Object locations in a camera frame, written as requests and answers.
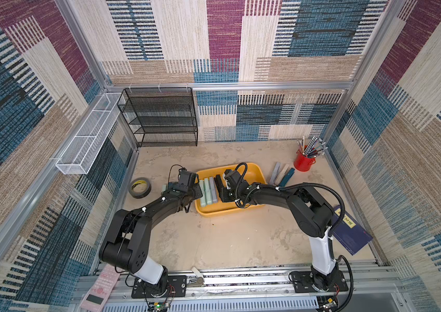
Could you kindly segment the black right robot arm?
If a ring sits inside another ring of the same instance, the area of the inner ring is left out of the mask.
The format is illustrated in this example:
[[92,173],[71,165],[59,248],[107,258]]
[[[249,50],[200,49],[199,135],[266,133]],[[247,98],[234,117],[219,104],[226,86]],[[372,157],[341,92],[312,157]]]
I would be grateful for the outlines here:
[[317,291],[334,289],[341,278],[332,238],[345,213],[340,212],[337,220],[333,221],[336,213],[318,190],[328,191],[343,204],[342,197],[335,190],[319,183],[299,183],[288,187],[250,184],[237,169],[227,169],[223,175],[216,176],[215,182],[219,183],[221,178],[226,181],[226,186],[220,187],[223,202],[233,202],[240,209],[249,205],[273,205],[289,209],[298,227],[310,240],[313,288]]

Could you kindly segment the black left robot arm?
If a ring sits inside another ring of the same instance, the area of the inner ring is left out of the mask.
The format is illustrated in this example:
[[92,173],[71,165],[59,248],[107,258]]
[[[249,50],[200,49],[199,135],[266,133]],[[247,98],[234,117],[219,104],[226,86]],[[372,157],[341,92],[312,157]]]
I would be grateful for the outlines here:
[[162,295],[168,289],[168,270],[148,255],[152,229],[202,196],[198,174],[179,169],[178,181],[170,184],[160,198],[142,208],[115,213],[99,259],[136,277],[147,293]]

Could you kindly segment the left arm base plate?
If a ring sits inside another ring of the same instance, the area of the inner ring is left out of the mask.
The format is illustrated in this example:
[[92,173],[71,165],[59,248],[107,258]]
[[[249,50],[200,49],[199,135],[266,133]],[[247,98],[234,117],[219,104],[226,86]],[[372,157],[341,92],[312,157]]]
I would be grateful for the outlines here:
[[187,290],[186,275],[168,276],[162,278],[158,284],[151,284],[143,280],[135,280],[131,298],[132,299],[153,299],[153,298],[182,298]]

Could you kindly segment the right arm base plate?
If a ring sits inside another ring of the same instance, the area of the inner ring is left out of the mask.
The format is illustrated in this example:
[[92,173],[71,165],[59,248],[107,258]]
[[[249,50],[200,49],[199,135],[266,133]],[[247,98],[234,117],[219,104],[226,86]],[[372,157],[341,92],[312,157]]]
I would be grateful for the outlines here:
[[289,280],[296,293],[344,293],[349,291],[346,279],[340,270],[325,275],[314,271],[292,271]]

